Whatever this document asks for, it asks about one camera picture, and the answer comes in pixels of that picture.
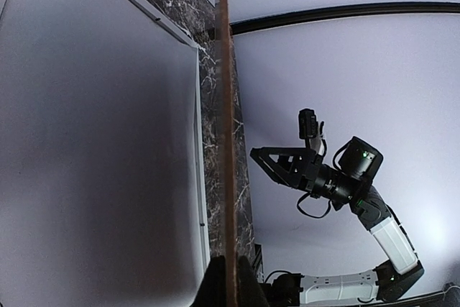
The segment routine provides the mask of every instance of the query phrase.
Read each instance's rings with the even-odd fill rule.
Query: black strip
[[[460,3],[406,1],[325,7],[322,9],[288,12],[286,14],[248,19],[231,24],[231,30],[233,35],[241,35],[292,24],[378,14],[460,14]]]

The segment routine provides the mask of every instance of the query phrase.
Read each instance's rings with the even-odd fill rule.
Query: marble pattern
[[[216,78],[216,43],[213,37],[215,9],[208,0],[147,0],[200,45],[201,114],[203,122],[203,152],[205,165],[206,200],[211,256],[224,254],[224,196],[220,184],[219,116],[221,97]],[[237,250],[254,259],[254,230],[249,193],[244,125],[239,98],[236,64],[234,82],[234,142],[236,154],[236,219]]]

